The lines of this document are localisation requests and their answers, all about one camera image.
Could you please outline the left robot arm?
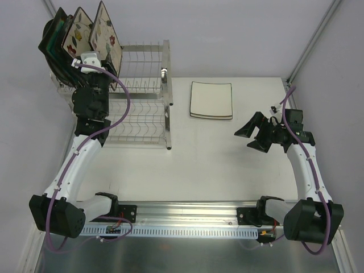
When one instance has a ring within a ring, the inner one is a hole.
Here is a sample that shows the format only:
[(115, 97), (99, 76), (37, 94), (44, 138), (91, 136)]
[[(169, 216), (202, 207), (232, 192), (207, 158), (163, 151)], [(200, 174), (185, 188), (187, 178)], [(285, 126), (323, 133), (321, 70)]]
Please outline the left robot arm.
[(33, 195), (31, 214), (46, 237), (51, 234), (76, 238), (87, 222), (98, 218), (114, 221), (119, 216), (118, 197), (98, 192), (92, 198), (78, 201), (83, 179), (94, 157), (103, 148), (112, 128), (109, 115), (109, 86), (117, 81), (110, 60), (87, 51), (67, 64), (73, 75), (86, 83), (72, 94), (76, 130), (72, 145), (57, 175), (42, 195)]

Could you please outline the cream floral square plate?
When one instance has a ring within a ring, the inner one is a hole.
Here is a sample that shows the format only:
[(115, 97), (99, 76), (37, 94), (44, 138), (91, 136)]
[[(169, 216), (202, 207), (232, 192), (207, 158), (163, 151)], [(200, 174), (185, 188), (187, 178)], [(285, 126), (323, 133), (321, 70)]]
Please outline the cream floral square plate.
[(93, 21), (82, 7), (79, 7), (72, 19), (71, 26), (62, 42), (63, 50), (72, 58), (91, 51), (89, 43)]

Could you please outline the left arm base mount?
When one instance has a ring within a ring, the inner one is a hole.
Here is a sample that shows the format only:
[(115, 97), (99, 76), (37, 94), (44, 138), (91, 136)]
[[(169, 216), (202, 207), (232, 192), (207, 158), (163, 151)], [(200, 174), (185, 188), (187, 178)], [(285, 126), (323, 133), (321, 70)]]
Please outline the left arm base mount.
[(137, 208), (138, 207), (136, 205), (119, 204), (117, 216), (127, 219), (131, 223), (135, 223), (137, 217)]

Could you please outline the round silver-rimmed cream plate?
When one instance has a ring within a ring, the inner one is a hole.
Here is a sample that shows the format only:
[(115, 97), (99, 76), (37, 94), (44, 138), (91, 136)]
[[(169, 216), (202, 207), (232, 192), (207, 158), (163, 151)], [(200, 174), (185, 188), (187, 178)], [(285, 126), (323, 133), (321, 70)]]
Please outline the round silver-rimmed cream plate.
[[(42, 33), (42, 41), (45, 41), (46, 38), (46, 34), (49, 31), (49, 29), (51, 28), (51, 25), (53, 23), (53, 19), (49, 20), (43, 29), (43, 33)], [(62, 74), (62, 71), (59, 69), (59, 67), (48, 57), (45, 57), (46, 62), (51, 70), (51, 72), (55, 75), (55, 77), (57, 78), (58, 81), (60, 81), (63, 85), (67, 85), (69, 87), (74, 87), (73, 82), (71, 82), (69, 80), (69, 77), (66, 76), (65, 74)]]

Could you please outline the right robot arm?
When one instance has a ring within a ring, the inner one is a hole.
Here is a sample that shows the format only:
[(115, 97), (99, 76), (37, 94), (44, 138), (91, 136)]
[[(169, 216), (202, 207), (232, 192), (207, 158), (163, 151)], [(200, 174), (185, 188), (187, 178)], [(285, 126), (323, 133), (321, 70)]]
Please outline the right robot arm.
[(249, 148), (267, 153), (272, 144), (282, 146), (289, 159), (297, 187), (298, 201), (291, 206), (282, 198), (262, 196), (254, 208), (237, 208), (240, 225), (283, 225), (284, 236), (291, 241), (329, 245), (344, 217), (341, 204), (333, 202), (326, 190), (316, 160), (313, 134), (304, 130), (303, 112), (286, 109), (285, 116), (267, 118), (256, 112), (238, 137), (251, 137)]

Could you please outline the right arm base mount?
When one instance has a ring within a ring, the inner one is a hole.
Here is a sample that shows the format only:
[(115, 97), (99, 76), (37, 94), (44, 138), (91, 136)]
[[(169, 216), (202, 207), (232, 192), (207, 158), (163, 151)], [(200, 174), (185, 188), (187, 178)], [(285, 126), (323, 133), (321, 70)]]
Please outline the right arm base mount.
[(253, 225), (258, 228), (263, 225), (263, 220), (258, 216), (257, 208), (238, 207), (236, 212), (238, 225)]

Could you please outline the dark square teal-centre plate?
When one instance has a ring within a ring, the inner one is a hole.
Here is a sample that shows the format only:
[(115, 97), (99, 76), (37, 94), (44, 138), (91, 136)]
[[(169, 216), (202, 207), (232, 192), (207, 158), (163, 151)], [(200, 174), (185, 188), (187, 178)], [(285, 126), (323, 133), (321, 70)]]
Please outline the dark square teal-centre plate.
[(51, 28), (45, 36), (45, 41), (41, 40), (38, 49), (45, 57), (51, 59), (59, 67), (59, 69), (62, 71), (62, 74), (65, 74), (69, 77), (69, 80), (73, 82), (75, 87), (77, 80), (75, 76), (71, 74), (72, 59), (63, 50), (61, 45), (63, 40), (60, 37), (60, 31), (67, 17), (68, 16), (65, 11), (60, 7), (53, 18)]

